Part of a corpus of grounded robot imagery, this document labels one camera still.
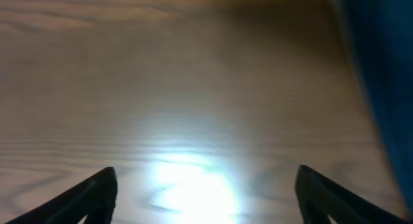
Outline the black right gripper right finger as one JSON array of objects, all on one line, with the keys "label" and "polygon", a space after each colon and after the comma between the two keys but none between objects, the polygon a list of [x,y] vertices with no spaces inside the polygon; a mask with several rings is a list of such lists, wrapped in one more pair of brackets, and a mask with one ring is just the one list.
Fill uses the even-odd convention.
[{"label": "black right gripper right finger", "polygon": [[298,168],[295,192],[305,224],[408,224],[314,169]]}]

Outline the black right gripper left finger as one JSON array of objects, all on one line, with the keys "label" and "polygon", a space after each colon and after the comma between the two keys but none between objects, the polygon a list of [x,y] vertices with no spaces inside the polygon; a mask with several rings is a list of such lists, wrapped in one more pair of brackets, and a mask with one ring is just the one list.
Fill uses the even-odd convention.
[{"label": "black right gripper left finger", "polygon": [[106,167],[76,186],[6,224],[110,224],[118,192],[116,172]]}]

